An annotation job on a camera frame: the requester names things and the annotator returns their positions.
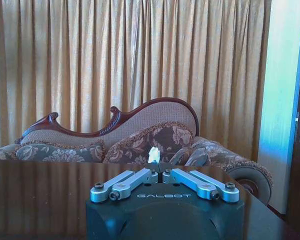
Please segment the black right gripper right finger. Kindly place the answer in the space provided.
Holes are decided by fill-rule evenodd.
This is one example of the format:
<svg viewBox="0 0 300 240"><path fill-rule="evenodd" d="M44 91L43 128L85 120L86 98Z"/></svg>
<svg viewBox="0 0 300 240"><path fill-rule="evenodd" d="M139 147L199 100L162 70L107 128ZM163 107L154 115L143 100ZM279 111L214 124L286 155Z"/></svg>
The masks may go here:
<svg viewBox="0 0 300 240"><path fill-rule="evenodd" d="M223 183L197 170L168 168L162 173L162 181L166 184L183 184L204 200L222 199L226 203L240 200L240 191L234 183Z"/></svg>

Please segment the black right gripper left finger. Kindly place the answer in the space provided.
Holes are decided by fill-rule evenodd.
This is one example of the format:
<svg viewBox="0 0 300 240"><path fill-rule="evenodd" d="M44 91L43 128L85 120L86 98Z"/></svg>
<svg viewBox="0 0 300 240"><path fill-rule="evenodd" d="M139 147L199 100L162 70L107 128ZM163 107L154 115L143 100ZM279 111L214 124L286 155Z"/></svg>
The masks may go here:
<svg viewBox="0 0 300 240"><path fill-rule="evenodd" d="M106 182L97 182L90 189L91 202L123 200L142 184L154 184L159 179L159 164L148 163L138 171L125 170Z"/></svg>

